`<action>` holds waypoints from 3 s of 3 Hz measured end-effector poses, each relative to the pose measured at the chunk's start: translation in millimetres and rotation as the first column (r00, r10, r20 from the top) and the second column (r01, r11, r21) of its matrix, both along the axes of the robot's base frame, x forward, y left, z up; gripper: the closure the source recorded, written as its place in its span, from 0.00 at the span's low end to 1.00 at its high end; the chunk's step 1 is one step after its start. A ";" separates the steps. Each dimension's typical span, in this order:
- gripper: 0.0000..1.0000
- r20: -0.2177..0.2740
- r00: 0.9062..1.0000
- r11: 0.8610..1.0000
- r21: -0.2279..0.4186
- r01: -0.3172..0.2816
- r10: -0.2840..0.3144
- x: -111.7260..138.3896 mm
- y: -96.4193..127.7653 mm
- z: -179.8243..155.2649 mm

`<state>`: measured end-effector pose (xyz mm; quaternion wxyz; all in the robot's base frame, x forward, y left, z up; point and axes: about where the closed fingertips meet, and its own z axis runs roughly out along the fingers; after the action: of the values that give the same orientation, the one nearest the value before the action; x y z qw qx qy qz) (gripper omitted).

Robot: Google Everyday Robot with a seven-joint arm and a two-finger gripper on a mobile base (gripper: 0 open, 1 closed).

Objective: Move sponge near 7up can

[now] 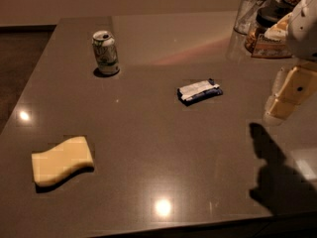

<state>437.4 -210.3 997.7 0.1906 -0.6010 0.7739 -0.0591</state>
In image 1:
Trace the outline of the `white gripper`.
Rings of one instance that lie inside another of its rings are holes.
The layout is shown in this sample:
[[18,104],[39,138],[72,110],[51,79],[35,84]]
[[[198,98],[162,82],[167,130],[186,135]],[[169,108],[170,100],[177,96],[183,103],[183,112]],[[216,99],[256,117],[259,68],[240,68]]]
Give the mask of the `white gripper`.
[[297,105],[317,91],[317,63],[299,60],[277,78],[277,87],[264,106],[264,122],[278,126],[288,119]]

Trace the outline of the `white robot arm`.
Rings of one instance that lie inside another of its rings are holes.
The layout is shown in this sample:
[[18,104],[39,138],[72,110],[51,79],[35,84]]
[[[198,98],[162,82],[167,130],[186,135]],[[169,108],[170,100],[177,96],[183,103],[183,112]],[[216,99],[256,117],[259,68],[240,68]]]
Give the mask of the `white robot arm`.
[[264,107],[264,121],[280,125],[317,91],[317,0],[301,0],[288,17],[286,46],[297,58],[282,67]]

